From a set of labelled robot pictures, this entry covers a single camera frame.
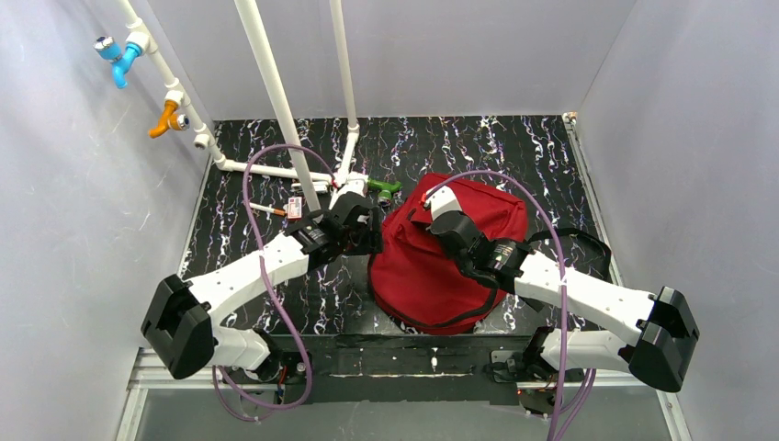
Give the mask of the red student backpack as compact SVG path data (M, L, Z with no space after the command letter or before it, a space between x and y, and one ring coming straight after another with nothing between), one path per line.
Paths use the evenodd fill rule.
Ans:
M422 176L404 203L383 221L383 250L367 264L367 286L377 305L390 317L426 334L468 333L507 295L462 276L428 231L432 216L423 208L423 194L446 178L440 173ZM527 209L518 197L467 179L454 181L450 188L465 213L492 240L532 243L551 237L547 231L527 233Z

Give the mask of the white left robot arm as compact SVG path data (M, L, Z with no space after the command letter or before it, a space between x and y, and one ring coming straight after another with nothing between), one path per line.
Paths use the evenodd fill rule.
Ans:
M242 368L260 377L279 369L283 353L265 332L223 321L268 289L330 264L341 255L378 254L382 211L348 191L331 209L314 211L269 243L199 277L164 278L141 322L141 334L174 379L206 367Z

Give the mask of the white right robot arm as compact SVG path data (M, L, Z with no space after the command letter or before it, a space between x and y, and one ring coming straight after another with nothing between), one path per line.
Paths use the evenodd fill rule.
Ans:
M435 209L429 232L461 280L534 303L566 306L597 331L539 331L527 362L552 369L605 369L632 374L666 392L683 386L700 330L681 291L625 288L556 262L517 241L489 239L460 209Z

